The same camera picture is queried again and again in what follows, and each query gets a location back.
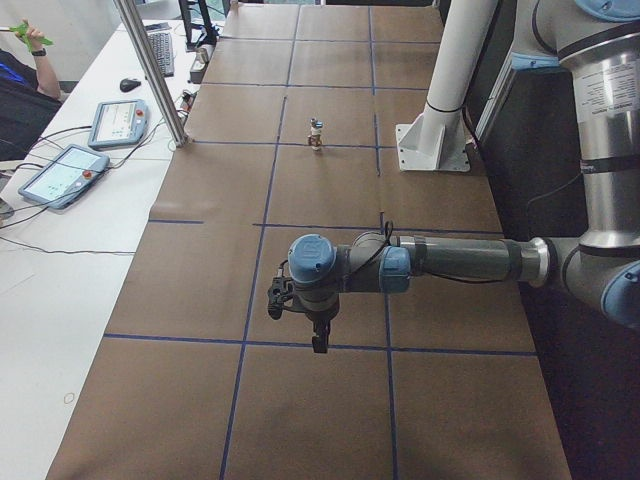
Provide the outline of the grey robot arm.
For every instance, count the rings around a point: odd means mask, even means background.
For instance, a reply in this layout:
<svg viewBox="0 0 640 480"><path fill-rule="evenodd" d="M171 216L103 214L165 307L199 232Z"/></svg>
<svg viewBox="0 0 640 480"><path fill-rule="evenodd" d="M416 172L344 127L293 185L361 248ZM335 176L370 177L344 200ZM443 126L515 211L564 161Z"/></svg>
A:
<svg viewBox="0 0 640 480"><path fill-rule="evenodd" d="M557 285L609 320L639 325L639 5L521 1L512 66L568 70L573 79L587 230L577 238L476 240L367 232L350 245L296 239L268 292L268 312L313 325L324 353L339 297L400 293L431 275L465 283Z"/></svg>

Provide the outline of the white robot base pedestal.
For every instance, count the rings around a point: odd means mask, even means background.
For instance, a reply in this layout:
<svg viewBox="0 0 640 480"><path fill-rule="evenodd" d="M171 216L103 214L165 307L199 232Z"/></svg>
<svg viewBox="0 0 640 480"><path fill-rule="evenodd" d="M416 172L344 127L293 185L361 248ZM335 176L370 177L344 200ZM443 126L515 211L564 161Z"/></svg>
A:
<svg viewBox="0 0 640 480"><path fill-rule="evenodd" d="M497 5L496 0L451 2L423 112L396 126L402 171L470 170L462 109Z"/></svg>

